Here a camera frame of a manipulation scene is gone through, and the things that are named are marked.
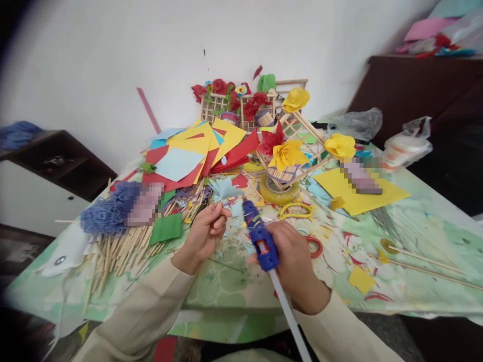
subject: blue glue gun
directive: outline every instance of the blue glue gun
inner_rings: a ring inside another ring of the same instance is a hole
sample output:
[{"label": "blue glue gun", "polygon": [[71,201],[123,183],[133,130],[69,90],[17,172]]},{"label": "blue glue gun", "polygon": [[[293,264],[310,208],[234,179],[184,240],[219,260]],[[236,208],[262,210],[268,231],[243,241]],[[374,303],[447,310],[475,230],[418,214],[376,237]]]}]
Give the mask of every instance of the blue glue gun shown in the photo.
[{"label": "blue glue gun", "polygon": [[272,235],[265,228],[265,224],[253,202],[243,196],[243,216],[250,232],[252,244],[257,251],[258,261],[265,272],[278,266],[278,251]]}]

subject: white cabinet door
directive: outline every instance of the white cabinet door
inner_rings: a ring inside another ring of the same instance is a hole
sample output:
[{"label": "white cabinet door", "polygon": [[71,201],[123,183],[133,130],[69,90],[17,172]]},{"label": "white cabinet door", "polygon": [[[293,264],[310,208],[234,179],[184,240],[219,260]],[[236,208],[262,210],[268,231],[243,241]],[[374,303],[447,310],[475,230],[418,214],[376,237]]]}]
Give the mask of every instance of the white cabinet door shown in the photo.
[{"label": "white cabinet door", "polygon": [[0,223],[57,237],[89,203],[10,162],[0,162]]}]

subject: person's right hand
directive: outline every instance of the person's right hand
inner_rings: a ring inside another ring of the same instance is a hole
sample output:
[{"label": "person's right hand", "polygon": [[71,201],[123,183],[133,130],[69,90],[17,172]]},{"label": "person's right hand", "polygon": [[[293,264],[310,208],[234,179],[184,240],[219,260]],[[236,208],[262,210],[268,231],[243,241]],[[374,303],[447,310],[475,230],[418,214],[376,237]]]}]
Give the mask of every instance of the person's right hand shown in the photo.
[{"label": "person's right hand", "polygon": [[273,222],[266,227],[278,249],[277,274],[283,290],[302,312],[318,314],[329,303],[331,290],[313,272],[307,239],[286,221]]}]

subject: hand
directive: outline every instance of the hand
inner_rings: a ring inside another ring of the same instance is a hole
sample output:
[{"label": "hand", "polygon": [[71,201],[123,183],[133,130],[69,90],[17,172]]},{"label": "hand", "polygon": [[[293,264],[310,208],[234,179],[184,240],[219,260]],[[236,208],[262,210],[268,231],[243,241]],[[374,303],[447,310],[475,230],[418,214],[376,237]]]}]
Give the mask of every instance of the hand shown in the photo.
[{"label": "hand", "polygon": [[171,258],[171,264],[186,274],[196,274],[204,260],[215,252],[216,242],[223,238],[228,217],[231,212],[222,203],[208,205],[196,216],[185,244]]},{"label": "hand", "polygon": [[307,239],[286,221],[266,227],[277,246],[280,260],[277,274],[283,290],[303,313],[318,314],[329,303],[331,290],[313,272]]}]

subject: red rubber band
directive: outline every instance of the red rubber band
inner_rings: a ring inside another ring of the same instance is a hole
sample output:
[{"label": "red rubber band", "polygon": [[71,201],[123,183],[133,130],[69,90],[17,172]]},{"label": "red rubber band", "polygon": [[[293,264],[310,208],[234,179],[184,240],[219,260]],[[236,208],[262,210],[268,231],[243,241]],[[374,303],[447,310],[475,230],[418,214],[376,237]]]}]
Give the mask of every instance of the red rubber band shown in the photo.
[{"label": "red rubber band", "polygon": [[314,251],[314,252],[311,252],[310,253],[310,257],[312,259],[318,258],[322,254],[322,252],[324,250],[324,248],[322,247],[322,243],[320,242],[320,240],[314,238],[313,236],[306,236],[305,238],[307,239],[307,241],[309,243],[312,242],[312,243],[314,243],[314,244],[317,245],[317,250]]}]

